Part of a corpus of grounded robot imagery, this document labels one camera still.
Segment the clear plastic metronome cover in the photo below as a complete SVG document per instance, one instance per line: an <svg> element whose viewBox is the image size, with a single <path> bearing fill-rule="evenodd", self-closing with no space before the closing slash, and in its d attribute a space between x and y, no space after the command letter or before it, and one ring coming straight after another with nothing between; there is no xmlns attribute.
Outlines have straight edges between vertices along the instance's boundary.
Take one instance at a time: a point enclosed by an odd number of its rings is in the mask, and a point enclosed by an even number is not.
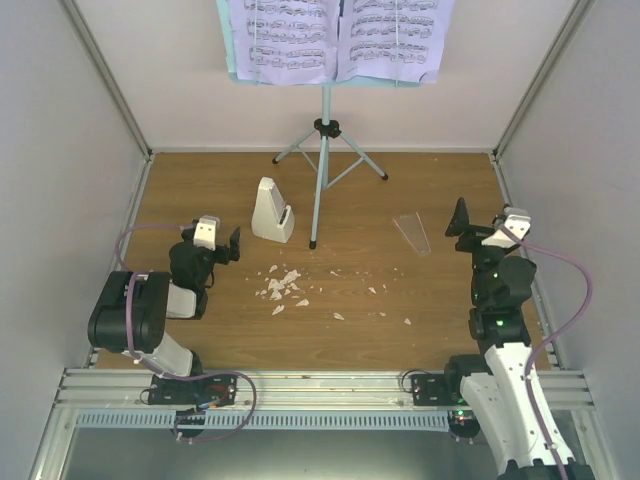
<svg viewBox="0 0 640 480"><path fill-rule="evenodd" d="M426 256L431 252L426 231L418 212L394 217L393 223L417 255Z"/></svg>

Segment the white metronome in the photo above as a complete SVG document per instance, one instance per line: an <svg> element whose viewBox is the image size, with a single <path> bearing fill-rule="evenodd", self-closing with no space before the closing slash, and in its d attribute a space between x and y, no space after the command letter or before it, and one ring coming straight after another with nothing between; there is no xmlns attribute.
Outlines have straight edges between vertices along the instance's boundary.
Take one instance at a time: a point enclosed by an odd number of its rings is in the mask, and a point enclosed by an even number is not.
<svg viewBox="0 0 640 480"><path fill-rule="evenodd" d="M251 219L252 233L264 240L287 243L294 227L292 206L283 199L272 178L262 177Z"/></svg>

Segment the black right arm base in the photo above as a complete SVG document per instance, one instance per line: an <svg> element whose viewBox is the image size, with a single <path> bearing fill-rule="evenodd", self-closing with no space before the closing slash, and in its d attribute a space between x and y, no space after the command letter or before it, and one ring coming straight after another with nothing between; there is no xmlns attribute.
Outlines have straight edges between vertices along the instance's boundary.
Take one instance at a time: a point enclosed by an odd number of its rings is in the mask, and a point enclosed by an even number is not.
<svg viewBox="0 0 640 480"><path fill-rule="evenodd" d="M458 388L452 384L451 376L444 372L408 370L400 375L399 387L411 395L414 406L464 405Z"/></svg>

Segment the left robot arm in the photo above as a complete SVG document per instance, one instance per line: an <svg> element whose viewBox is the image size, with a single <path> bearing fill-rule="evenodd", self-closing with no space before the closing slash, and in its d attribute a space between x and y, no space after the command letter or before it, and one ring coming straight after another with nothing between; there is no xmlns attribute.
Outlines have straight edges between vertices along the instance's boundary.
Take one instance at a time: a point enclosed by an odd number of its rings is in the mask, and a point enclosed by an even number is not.
<svg viewBox="0 0 640 480"><path fill-rule="evenodd" d="M217 265L240 260L241 229L219 244L219 219L202 217L182 226L169 249L167 271L133 272L126 266L108 276L87 326L95 349L122 354L162 378L185 404L203 398L206 380L197 354L166 331L166 321L200 319L208 304Z"/></svg>

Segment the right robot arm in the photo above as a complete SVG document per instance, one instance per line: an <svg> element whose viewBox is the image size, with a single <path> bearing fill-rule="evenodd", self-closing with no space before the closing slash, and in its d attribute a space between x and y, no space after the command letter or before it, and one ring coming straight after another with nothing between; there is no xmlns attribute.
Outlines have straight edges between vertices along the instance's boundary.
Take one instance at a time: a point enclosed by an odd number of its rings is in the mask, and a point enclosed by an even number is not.
<svg viewBox="0 0 640 480"><path fill-rule="evenodd" d="M474 225L459 198L445 231L472 257L469 329L479 352L446 366L443 393L467 404L501 479L592 479L560 433L535 368L546 346L534 346L522 312L532 296L536 264L517 254L531 218L504 207L491 226Z"/></svg>

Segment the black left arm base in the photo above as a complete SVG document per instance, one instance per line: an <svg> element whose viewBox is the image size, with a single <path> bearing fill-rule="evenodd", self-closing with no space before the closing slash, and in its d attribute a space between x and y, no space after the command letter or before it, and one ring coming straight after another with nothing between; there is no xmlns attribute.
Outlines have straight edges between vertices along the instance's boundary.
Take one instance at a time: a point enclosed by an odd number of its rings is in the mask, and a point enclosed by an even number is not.
<svg viewBox="0 0 640 480"><path fill-rule="evenodd" d="M139 400L145 405L183 405L214 408L233 405L237 377L223 374L197 381L180 381L153 376Z"/></svg>

